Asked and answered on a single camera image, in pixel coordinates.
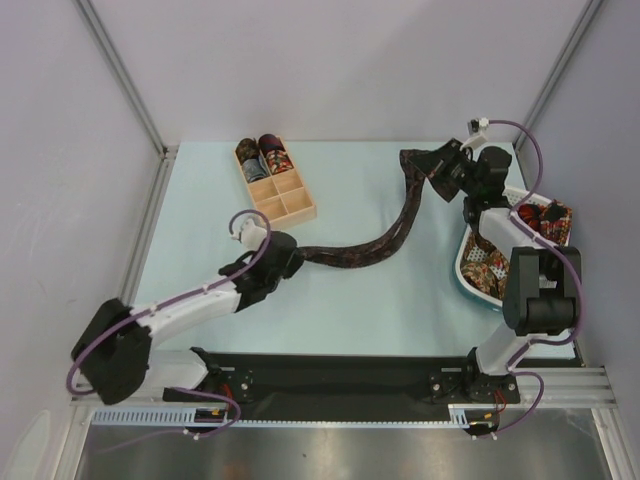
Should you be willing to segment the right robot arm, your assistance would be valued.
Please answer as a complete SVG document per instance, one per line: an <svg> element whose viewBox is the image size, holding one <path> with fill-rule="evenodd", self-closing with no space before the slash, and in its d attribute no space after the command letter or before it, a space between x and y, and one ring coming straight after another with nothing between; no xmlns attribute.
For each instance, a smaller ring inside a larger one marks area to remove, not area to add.
<svg viewBox="0 0 640 480"><path fill-rule="evenodd" d="M514 368L532 346L574 340L581 322L581 254L520 217L505 194L512 163L506 150L486 146L475 154L452 139L433 151L412 150L408 160L445 201L463 193L467 225L508 259L503 323L471 350L461 376L463 395L489 402L512 382Z"/></svg>

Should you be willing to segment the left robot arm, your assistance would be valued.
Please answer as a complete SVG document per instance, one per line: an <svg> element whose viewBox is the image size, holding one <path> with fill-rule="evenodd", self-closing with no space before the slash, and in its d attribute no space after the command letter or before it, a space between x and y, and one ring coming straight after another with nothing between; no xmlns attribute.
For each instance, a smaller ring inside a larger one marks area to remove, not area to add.
<svg viewBox="0 0 640 480"><path fill-rule="evenodd" d="M68 391L74 396L95 394L107 406L123 402L143 385L158 345L202 322L264 301L302 263L297 241L275 231L258 250L221 267L211 284L138 310L118 298L105 301L71 351Z"/></svg>

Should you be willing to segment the dark paisley tie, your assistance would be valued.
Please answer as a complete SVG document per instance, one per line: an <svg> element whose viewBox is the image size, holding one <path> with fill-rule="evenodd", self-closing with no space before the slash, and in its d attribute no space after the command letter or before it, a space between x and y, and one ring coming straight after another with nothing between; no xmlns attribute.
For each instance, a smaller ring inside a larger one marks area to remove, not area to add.
<svg viewBox="0 0 640 480"><path fill-rule="evenodd" d="M358 269L378 264L398 252L413 227L422 200L427 175L415 161L430 150L402 149L399 165L404 174L405 199L396 220L378 238L351 246L303 246L297 249L305 261L340 269Z"/></svg>

